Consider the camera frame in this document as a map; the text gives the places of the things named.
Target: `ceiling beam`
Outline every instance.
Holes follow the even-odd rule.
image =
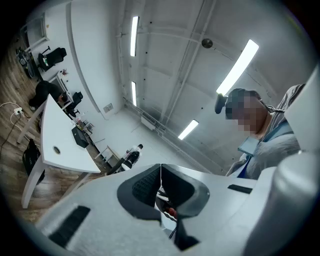
[[[182,64],[184,62],[184,59],[185,59],[185,56],[188,52],[188,48],[190,46],[190,38],[192,37],[193,35],[193,32],[195,31],[196,29],[196,26],[197,26],[197,23],[199,21],[199,17],[201,15],[201,12],[203,10],[203,7],[205,5],[205,2],[206,0],[203,0],[202,2],[200,1],[194,1],[193,2],[193,6],[192,6],[192,14],[190,15],[189,17],[189,22],[188,22],[188,25],[187,25],[187,29],[184,31],[183,33],[183,36],[178,36],[182,39],[188,39],[188,40],[183,40],[181,42],[181,46],[180,46],[180,49],[179,49],[179,52],[177,54],[177,56],[175,57],[175,65],[174,65],[174,68],[173,68],[173,75],[172,75],[172,78],[171,78],[171,83],[167,85],[167,90],[166,90],[166,95],[164,98],[164,101],[163,101],[163,106],[162,106],[162,113],[161,113],[161,116],[160,116],[160,122],[163,122],[164,121],[164,117],[165,117],[165,114],[167,112],[167,109],[168,109],[168,106],[170,104],[170,101],[171,101],[171,95],[173,94],[174,90],[175,90],[175,86],[178,82],[178,79],[179,79],[179,74],[181,72],[181,69],[182,69]]]
[[[195,48],[195,50],[194,50],[194,53],[193,53],[193,56],[192,56],[192,58],[191,58],[190,64],[189,64],[189,66],[188,66],[188,68],[187,68],[187,70],[186,70],[186,73],[185,73],[184,78],[183,78],[183,81],[182,81],[182,83],[181,83],[181,85],[180,85],[178,94],[177,94],[176,97],[175,97],[175,100],[174,100],[173,105],[172,105],[172,107],[171,107],[171,110],[170,110],[170,113],[169,113],[169,115],[168,115],[168,118],[166,119],[165,125],[167,125],[167,123],[168,123],[168,121],[169,121],[169,119],[170,119],[170,117],[171,117],[171,115],[172,115],[172,112],[174,111],[174,109],[175,109],[175,107],[176,107],[176,104],[177,104],[177,101],[178,101],[178,99],[179,99],[179,97],[180,97],[180,95],[181,95],[181,92],[182,92],[182,90],[183,90],[183,88],[184,88],[184,86],[185,86],[185,84],[186,84],[186,81],[187,81],[187,78],[188,78],[188,76],[189,76],[190,70],[191,70],[191,68],[192,68],[192,66],[193,66],[193,64],[194,64],[194,61],[195,61],[195,59],[196,59],[196,56],[197,56],[197,54],[198,54],[198,51],[199,51],[199,48],[200,48],[200,45],[201,45],[200,43],[201,43],[201,41],[203,40],[203,38],[204,38],[204,36],[205,36],[205,33],[206,33],[206,31],[207,31],[209,22],[210,22],[210,20],[211,20],[212,13],[213,13],[214,8],[215,8],[215,6],[216,6],[216,3],[217,3],[217,0],[213,0],[213,1],[212,1],[210,11],[209,11],[209,13],[208,13],[208,16],[207,16],[207,18],[206,18],[205,24],[204,24],[204,26],[203,26],[203,29],[202,29],[200,38],[199,38],[199,40],[198,40],[199,43],[196,45],[196,48]]]

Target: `black bag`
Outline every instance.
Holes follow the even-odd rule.
[[[22,162],[28,176],[30,175],[32,168],[35,166],[35,163],[39,157],[40,157],[40,151],[37,148],[34,140],[30,139],[29,145],[26,148],[26,150],[23,152],[23,156],[22,156]],[[41,174],[37,184],[39,184],[44,178],[45,178],[45,170],[43,170],[43,173]]]

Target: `ceiling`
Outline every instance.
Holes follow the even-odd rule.
[[[139,16],[136,57],[132,17]],[[259,50],[232,87],[256,90],[276,106],[287,89],[306,82],[315,64],[308,38],[283,9],[251,0],[127,0],[119,5],[118,57],[123,96],[166,127],[163,135],[204,169],[225,174],[247,135],[215,114],[216,90],[251,39]],[[209,38],[212,48],[202,47]],[[177,139],[196,119],[184,141]]]

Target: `wooden floor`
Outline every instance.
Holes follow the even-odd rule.
[[[16,42],[14,38],[7,54],[0,63],[0,105],[6,102],[17,103],[30,117],[33,113],[28,102],[35,94],[37,81],[36,78],[29,79],[27,77],[16,58],[15,50],[20,45],[21,42]],[[10,116],[15,108],[17,106],[13,104],[6,104],[0,108],[0,145],[5,141],[13,126],[10,122]],[[12,121],[15,122],[16,120],[17,117],[13,116]],[[27,121],[26,117],[22,117],[17,125],[22,128]],[[40,145],[40,134],[37,132],[36,123],[29,129],[26,136],[34,139],[35,143]],[[35,222],[49,207],[59,201],[68,187],[78,178],[79,173],[60,168],[46,170],[44,180],[36,186],[32,194],[28,209],[22,209],[21,197],[28,179],[22,156],[29,142],[24,138],[21,144],[17,144],[19,134],[20,130],[14,127],[7,142],[2,147],[0,187],[12,211],[25,220]],[[98,154],[98,151],[92,145],[89,145],[87,149],[92,158]],[[88,181],[103,177],[104,173],[109,171],[107,166],[103,167],[101,158],[98,158],[95,162],[101,173],[92,174]]]

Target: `office chair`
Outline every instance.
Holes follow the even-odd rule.
[[[65,108],[65,110],[66,110],[66,112],[68,113],[68,114],[70,114],[72,117],[76,117],[76,113],[79,113],[79,111],[77,110],[76,112],[75,112],[75,108],[76,108],[76,106],[81,102],[81,99],[83,98],[84,96],[82,95],[82,93],[79,91],[79,92],[75,92],[74,94],[73,94],[73,96],[72,96],[72,99],[73,99],[73,102],[69,105],[69,106],[67,106],[66,108]]]
[[[43,53],[39,53],[38,55],[38,61],[39,65],[38,68],[41,68],[42,71],[48,71],[53,66],[55,66],[59,62],[64,61],[64,57],[67,56],[67,52],[65,48],[58,47],[54,51],[50,52],[47,55],[44,55],[44,53],[50,49],[50,46],[48,46],[48,49],[46,49]]]

